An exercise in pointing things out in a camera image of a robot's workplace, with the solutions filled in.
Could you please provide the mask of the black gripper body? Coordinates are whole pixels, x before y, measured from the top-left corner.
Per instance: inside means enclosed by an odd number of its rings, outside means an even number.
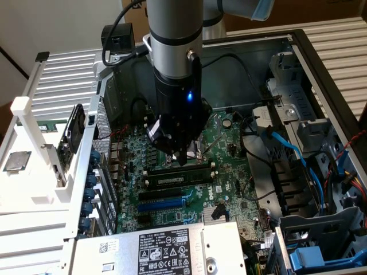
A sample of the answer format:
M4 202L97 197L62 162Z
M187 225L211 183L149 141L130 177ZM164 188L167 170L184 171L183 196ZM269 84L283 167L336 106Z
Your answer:
M164 152L166 142L176 142L178 155L180 147L200 136L212 113L202 97L202 74L173 79L155 70L154 80L158 111L157 121L151 125L151 144Z

